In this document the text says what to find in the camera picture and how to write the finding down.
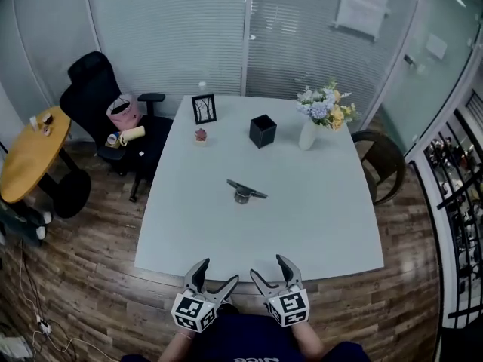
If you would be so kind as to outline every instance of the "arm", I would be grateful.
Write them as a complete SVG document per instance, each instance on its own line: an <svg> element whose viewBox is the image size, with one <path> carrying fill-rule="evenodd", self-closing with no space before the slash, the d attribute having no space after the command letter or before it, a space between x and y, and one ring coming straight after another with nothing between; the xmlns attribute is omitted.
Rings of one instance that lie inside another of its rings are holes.
<svg viewBox="0 0 483 362"><path fill-rule="evenodd" d="M179 329L173 340L167 346L158 362L178 362L187 355L196 333L188 329Z"/></svg>
<svg viewBox="0 0 483 362"><path fill-rule="evenodd" d="M320 362L326 354L324 345L309 322L299 322L292 326L300 352L308 361Z"/></svg>

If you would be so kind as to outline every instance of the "pink bag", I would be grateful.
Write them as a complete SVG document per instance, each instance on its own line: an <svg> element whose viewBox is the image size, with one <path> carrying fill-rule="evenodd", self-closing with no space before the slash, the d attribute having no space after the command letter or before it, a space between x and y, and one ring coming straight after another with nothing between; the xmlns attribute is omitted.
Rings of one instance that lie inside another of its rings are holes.
<svg viewBox="0 0 483 362"><path fill-rule="evenodd" d="M136 99L130 94L120 95L107 108L106 114L119 131L136 127L142 117Z"/></svg>

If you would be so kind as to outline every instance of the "chair armrest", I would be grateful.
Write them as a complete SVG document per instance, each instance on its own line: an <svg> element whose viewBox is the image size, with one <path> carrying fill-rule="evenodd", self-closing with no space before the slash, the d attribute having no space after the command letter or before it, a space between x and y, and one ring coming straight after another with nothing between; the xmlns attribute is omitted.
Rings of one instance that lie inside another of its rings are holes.
<svg viewBox="0 0 483 362"><path fill-rule="evenodd" d="M97 150L97 155L109 161L119 161L124 157L126 151L124 149L114 149L108 146L101 146Z"/></svg>
<svg viewBox="0 0 483 362"><path fill-rule="evenodd" d="M146 109L148 111L148 116L152 117L154 115L154 102L162 102L165 100L165 95L160 93L146 93L141 94L137 98L140 102L146 102Z"/></svg>

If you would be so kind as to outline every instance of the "yellow round table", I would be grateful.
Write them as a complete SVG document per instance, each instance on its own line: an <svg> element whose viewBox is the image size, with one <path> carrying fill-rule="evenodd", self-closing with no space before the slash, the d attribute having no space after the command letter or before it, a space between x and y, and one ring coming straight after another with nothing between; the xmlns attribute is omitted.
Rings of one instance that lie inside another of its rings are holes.
<svg viewBox="0 0 483 362"><path fill-rule="evenodd" d="M42 118L50 112L51 133L42 132ZM70 128L70 118L54 106L37 116L38 130L31 124L24 127L10 148L0 176L0 195L10 204L21 201L35 186L50 195L54 210L60 217L77 214L85 205L91 191L91 179L80 170L63 149ZM47 170L60 156L71 170L58 184Z"/></svg>

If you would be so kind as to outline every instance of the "black office chair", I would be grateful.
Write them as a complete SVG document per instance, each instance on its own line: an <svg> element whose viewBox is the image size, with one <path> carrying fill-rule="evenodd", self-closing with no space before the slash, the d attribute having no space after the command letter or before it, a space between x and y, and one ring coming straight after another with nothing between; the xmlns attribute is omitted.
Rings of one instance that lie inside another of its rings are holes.
<svg viewBox="0 0 483 362"><path fill-rule="evenodd" d="M406 174L406 162L399 147L385 135L372 130L357 131L352 135L354 143L361 141L372 142L372 146L361 160L365 179L368 183L373 205L381 205L394 198L402 187ZM368 162L377 172L376 181L369 169L364 166ZM385 196L377 199L377 187L396 173L395 183Z"/></svg>
<svg viewBox="0 0 483 362"><path fill-rule="evenodd" d="M121 91L111 63L105 55L94 51L77 60L68 74L72 84L62 94L60 108L92 136L97 145L97 155L108 161L119 175L136 172L129 197L135 202L141 179L154 177L173 124L171 119L154 116L153 103L162 102L165 95L150 93L137 98L146 102L148 115L144 115L139 123L139 126L145 127L146 135L130 141L125 148L114 149L105 146L107 137L117 131L106 110L121 95Z"/></svg>

